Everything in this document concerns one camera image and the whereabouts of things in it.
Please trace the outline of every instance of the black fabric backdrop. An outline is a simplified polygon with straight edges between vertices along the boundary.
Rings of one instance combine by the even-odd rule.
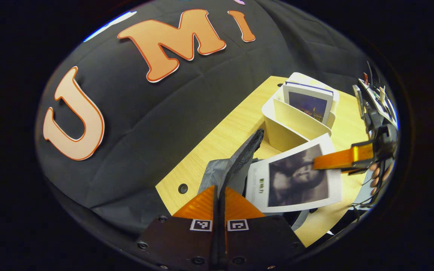
[[[149,19],[178,27],[180,15],[190,9],[209,12],[227,47],[211,55],[195,53],[192,61],[165,49],[170,58],[179,59],[179,69],[156,84],[148,82],[142,55],[117,34]],[[282,2],[157,0],[132,10],[136,14],[79,45],[55,70],[41,98],[35,141],[43,172],[56,187],[135,233],[155,214],[167,212],[153,187],[269,76],[301,72],[352,94],[351,86],[367,70],[369,59],[346,37]],[[228,10],[245,14],[255,41],[241,40]],[[43,138],[49,107],[70,137],[83,134],[79,118],[53,98],[57,84],[75,65],[76,81],[105,120],[101,145],[84,161],[65,157]]]
[[[32,140],[49,75],[84,37],[133,7],[130,2],[0,2],[0,270],[143,269],[61,208],[42,178]],[[387,66],[388,78],[396,76],[390,83],[400,87],[396,101],[406,113],[403,132],[411,146],[382,204],[293,269],[434,269],[434,2],[293,4],[352,38]]]

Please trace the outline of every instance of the light wood tabletop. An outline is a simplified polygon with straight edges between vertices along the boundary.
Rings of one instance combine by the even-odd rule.
[[[209,161],[230,158],[257,129],[264,128],[265,130],[261,108],[278,90],[277,84],[284,83],[286,79],[271,76],[265,80],[157,184],[157,191],[170,214],[174,214],[197,195]],[[368,140],[365,124],[358,114],[356,98],[342,91],[339,91],[339,95],[336,120],[331,136],[336,151],[349,149],[353,143]],[[264,140],[254,157],[269,158],[279,153],[281,151],[269,145],[264,133]],[[321,238],[344,216],[348,206],[358,195],[364,177],[364,174],[341,175],[343,200],[329,206],[319,207],[317,211],[309,214],[305,223],[295,231],[306,247]],[[183,183],[188,185],[188,191],[180,194],[178,188]]]

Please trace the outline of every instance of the screw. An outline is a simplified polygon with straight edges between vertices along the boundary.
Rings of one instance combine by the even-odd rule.
[[[186,184],[179,185],[179,193],[185,194],[188,191],[188,186]]]
[[[197,265],[201,265],[201,264],[205,263],[205,260],[201,257],[195,257],[194,259],[192,259],[192,263],[197,264]]]
[[[234,264],[243,264],[246,261],[246,259],[244,259],[243,257],[235,257],[234,259],[232,259],[232,262]]]
[[[145,242],[138,242],[136,244],[140,249],[147,249],[148,245]]]

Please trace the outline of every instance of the finger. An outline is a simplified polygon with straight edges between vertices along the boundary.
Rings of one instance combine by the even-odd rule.
[[[369,169],[372,170],[372,171],[375,171],[375,170],[377,169],[377,163],[372,164],[372,165],[369,167]]]
[[[378,181],[379,181],[379,177],[376,178],[376,179],[374,179],[374,180],[371,182],[371,187],[376,187]]]
[[[383,180],[386,180],[388,178],[388,176],[391,173],[391,170],[393,170],[393,165],[394,165],[394,161],[393,161],[393,163],[391,163],[391,165],[389,166],[389,168],[384,172]]]
[[[379,175],[379,168],[375,169],[375,171],[373,172],[373,174],[371,175],[371,179],[376,178]]]

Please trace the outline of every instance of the white paper card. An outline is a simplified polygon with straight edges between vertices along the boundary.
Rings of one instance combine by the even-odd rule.
[[[328,134],[252,163],[246,199],[263,213],[308,210],[342,200],[341,170],[312,170],[315,157],[333,153]]]
[[[333,103],[333,92],[295,82],[283,85],[284,102],[303,111],[321,123],[327,118]]]

